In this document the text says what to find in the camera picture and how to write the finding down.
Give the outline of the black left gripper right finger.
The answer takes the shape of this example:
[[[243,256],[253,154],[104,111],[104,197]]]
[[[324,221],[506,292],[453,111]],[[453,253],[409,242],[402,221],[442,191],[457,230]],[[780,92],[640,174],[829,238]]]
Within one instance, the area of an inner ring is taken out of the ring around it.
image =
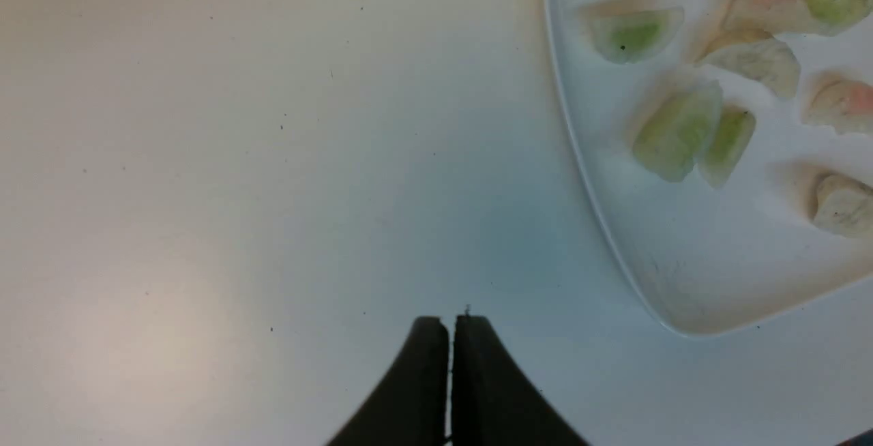
[[[456,317],[452,444],[586,445],[505,349],[490,321]]]

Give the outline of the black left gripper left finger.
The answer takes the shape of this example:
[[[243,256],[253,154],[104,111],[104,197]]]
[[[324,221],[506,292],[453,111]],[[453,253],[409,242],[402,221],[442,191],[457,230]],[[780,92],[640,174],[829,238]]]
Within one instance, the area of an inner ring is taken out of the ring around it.
[[[418,316],[395,360],[331,445],[443,445],[449,335],[437,316]]]

